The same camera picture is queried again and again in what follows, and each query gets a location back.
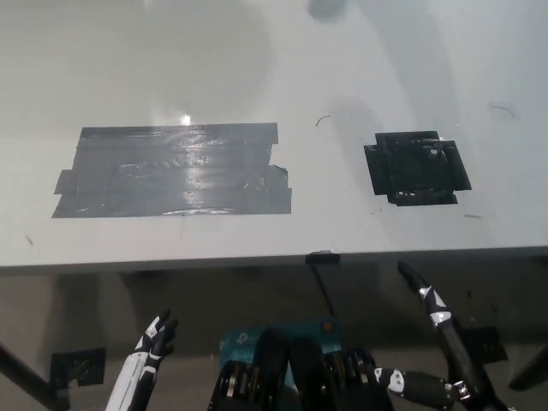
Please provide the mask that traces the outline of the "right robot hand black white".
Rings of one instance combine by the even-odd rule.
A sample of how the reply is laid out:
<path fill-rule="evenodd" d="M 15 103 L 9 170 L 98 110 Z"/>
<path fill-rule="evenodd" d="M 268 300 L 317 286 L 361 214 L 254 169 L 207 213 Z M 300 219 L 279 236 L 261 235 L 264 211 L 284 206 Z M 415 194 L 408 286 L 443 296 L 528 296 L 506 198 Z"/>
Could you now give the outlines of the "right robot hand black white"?
<path fill-rule="evenodd" d="M 397 270 L 426 311 L 447 361 L 449 378 L 377 367 L 373 375 L 378 385 L 395 396 L 436 410 L 449 410 L 456 403 L 467 410 L 508 410 L 437 290 L 409 264 L 400 261 Z"/>

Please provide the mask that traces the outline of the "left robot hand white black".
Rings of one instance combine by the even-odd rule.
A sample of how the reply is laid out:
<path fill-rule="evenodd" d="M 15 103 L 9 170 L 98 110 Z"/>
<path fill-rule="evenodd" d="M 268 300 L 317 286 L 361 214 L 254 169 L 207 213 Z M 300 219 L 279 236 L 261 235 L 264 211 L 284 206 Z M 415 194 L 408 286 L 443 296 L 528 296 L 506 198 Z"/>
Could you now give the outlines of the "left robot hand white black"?
<path fill-rule="evenodd" d="M 165 357 L 174 351 L 178 321 L 164 310 L 146 327 L 126 358 L 107 402 L 106 411 L 146 410 Z"/>

